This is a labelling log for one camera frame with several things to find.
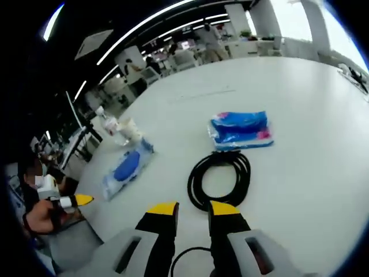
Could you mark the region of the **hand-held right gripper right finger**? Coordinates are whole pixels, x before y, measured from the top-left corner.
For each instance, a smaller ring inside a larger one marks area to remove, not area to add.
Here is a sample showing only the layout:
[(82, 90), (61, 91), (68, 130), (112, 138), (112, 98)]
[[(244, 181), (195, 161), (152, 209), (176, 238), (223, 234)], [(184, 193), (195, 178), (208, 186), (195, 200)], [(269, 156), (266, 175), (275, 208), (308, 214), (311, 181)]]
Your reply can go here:
[(212, 200), (208, 215), (216, 276), (312, 275), (298, 269), (279, 243), (251, 229), (236, 207)]

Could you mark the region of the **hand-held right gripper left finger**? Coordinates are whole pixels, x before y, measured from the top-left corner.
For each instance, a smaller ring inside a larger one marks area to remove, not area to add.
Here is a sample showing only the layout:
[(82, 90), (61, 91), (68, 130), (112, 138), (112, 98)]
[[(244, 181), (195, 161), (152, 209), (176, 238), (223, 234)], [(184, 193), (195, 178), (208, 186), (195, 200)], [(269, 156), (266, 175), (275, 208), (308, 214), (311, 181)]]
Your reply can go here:
[(86, 276), (167, 276), (175, 254), (179, 203), (149, 209), (135, 228), (124, 229), (97, 248)]

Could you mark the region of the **person's left hand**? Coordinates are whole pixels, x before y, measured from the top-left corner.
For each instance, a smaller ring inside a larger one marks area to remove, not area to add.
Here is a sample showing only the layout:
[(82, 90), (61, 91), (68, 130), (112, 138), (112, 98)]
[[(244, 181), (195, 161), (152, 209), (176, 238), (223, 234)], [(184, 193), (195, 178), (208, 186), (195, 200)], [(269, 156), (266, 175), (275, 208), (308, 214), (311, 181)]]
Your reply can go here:
[(68, 214), (57, 208), (52, 201), (40, 200), (33, 208), (22, 216), (24, 229), (30, 234), (50, 234), (59, 231), (69, 221), (81, 220), (84, 217), (76, 209)]

